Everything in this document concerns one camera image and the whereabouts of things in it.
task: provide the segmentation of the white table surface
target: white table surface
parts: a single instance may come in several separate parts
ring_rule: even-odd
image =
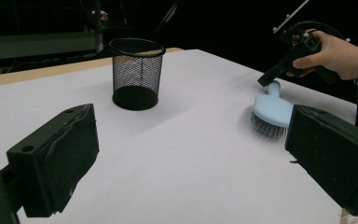
[[[94,104],[100,153],[62,213],[21,224],[339,223],[341,208],[284,149],[253,132],[262,73],[192,49],[163,57],[158,104],[117,107],[112,67],[0,86],[6,151],[61,113]],[[282,98],[351,123],[352,103],[280,80]]]

